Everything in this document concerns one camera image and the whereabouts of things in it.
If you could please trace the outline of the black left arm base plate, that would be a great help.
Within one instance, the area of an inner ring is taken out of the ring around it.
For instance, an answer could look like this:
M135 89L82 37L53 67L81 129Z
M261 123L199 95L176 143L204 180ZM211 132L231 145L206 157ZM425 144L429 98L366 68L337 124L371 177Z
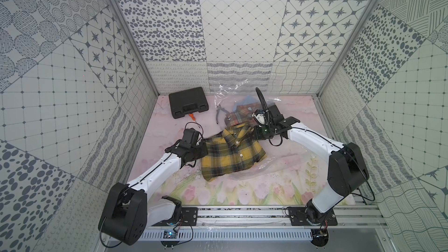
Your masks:
M198 207L182 206L181 209L175 210L172 218L160 221L153 226L175 226L180 223L187 226L196 226L197 218Z

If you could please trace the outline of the red plaid shirt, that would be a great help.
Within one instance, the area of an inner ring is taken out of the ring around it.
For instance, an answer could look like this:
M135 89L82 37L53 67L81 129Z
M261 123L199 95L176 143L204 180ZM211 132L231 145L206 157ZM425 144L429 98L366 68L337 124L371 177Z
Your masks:
M234 112L228 113L225 116L225 125L227 127L233 127L240 124L249 124L251 127L257 126L258 124L253 118L253 114L256 110L261 110L261 105L259 103L237 106Z

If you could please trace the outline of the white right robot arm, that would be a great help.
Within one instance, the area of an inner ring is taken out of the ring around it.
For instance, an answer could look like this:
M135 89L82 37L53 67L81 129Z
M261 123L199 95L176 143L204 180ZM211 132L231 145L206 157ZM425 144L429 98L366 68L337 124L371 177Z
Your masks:
M354 143L334 141L300 122L291 126L257 126L255 138L270 140L276 135L294 141L321 158L328 166L327 184L306 204L310 224L318 224L355 189L368 182L369 173L360 148Z

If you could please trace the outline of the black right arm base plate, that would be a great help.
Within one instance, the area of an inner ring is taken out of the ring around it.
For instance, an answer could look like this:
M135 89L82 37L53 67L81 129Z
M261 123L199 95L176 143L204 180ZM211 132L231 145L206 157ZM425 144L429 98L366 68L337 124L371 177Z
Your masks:
M289 206L285 209L285 213L290 219L292 226L338 225L338 221L333 209L327 211L326 213L321 213L318 210L308 207Z

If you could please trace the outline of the black plastic tool case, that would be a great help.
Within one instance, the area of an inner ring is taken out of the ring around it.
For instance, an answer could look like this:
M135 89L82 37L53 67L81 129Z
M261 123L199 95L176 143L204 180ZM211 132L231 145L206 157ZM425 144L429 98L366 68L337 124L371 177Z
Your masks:
M174 119L183 118L192 113L209 110L209 104L202 87L195 87L168 95L171 115Z

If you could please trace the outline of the yellow plaid shirt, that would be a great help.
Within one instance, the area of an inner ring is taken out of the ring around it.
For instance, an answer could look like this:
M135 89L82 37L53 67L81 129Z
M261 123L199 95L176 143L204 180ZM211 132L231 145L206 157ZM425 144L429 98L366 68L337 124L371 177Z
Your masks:
M247 170L262 161L266 152L253 137L254 128L239 124L223 129L219 134L204 140L208 155L201 159L203 178L211 180Z

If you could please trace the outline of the light blue shirt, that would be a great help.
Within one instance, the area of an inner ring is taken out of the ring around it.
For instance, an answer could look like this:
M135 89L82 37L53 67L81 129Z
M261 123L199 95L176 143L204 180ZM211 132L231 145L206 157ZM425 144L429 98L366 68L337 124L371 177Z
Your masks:
M256 105L260 103L259 99L256 99L254 96L252 95L247 95L245 96L242 100L238 100L235 104L234 104L234 108L238 107L238 106L244 106L244 105L250 105L255 103Z

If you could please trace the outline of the aluminium mounting rail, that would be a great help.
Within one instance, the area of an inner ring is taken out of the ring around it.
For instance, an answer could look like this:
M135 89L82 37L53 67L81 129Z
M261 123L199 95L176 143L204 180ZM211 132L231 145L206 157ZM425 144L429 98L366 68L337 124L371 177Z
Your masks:
M198 206L196 226L199 227L273 227L292 226L285 213L287 207L281 206ZM336 206L333 208L338 221L337 226L293 226L315 231L338 228L376 229L386 226L379 209L373 205Z

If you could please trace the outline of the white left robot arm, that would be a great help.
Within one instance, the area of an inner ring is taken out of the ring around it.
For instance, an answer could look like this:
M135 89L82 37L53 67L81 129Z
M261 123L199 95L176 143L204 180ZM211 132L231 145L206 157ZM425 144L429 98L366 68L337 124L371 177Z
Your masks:
M136 179L116 183L109 191L98 230L126 245L133 245L147 226L160 222L177 224L181 220L182 202L163 196L149 204L155 191L183 166L208 155L204 142L185 145L176 143L166 149L161 159Z

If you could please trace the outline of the blue handled pliers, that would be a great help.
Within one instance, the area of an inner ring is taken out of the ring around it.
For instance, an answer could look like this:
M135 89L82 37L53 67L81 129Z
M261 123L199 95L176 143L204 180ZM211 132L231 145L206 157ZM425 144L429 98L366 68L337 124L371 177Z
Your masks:
M215 121L217 124L223 123L225 125L229 122L229 116L231 112L226 110L221 105L217 106L216 115L215 115Z

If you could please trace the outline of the clear plastic vacuum bag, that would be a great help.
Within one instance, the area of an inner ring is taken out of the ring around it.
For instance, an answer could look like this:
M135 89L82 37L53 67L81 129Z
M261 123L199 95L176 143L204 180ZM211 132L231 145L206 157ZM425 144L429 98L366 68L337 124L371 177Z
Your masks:
M217 106L221 105L226 110L234 112L235 103L238 100L242 100L247 95L255 97L255 93L250 93L251 84L247 80L244 80L238 84L222 85L217 84L212 91L214 92L214 104L217 110ZM217 124L220 129L224 130L227 127L225 124ZM265 158L255 163L251 168L239 171L227 175L223 175L232 180L248 180L258 176L266 176L270 173L276 173L283 170L301 168L307 162L313 162L317 159L317 156L307 148L296 144L294 142L281 139L283 142L279 146L271 145L268 140L257 140L262 148L266 152Z

